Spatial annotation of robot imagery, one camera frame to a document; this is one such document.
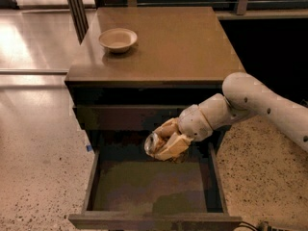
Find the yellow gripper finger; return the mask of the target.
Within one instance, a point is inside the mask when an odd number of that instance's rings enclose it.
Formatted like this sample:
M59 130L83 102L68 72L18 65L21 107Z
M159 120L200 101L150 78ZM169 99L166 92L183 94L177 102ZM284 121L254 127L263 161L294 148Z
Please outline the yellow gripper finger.
M179 134L178 119L171 118L154 130L154 134L159 138L169 138L173 134Z
M173 133L167 141L164 141L157 147L154 158L161 161L178 158L182 152L189 148L191 142L192 139L186 135Z

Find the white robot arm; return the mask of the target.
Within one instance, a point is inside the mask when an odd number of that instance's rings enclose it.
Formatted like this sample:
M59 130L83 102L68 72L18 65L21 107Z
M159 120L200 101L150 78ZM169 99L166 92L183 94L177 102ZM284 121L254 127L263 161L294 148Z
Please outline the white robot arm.
M156 160L176 160L192 142L204 141L218 128L256 115L265 116L308 151L308 109L243 72L228 75L222 83L222 93L191 105L177 118L156 128L146 139L144 150Z

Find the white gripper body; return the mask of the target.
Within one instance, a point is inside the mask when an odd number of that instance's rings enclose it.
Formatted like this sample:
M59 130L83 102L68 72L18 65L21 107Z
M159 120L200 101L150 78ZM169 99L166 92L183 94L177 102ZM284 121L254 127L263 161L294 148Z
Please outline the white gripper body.
M179 131L193 141L203 141L213 134L209 122L197 105L185 109L178 117Z

